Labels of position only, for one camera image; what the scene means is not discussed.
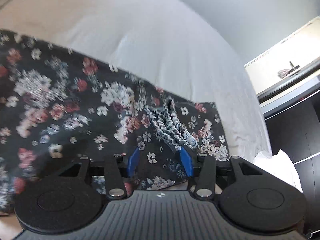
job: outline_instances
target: white wall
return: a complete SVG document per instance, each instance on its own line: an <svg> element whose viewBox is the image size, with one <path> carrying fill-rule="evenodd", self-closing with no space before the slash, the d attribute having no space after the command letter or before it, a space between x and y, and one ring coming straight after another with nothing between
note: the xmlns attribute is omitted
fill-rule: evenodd
<svg viewBox="0 0 320 240"><path fill-rule="evenodd" d="M181 0L252 60L320 15L320 0Z"/></svg>

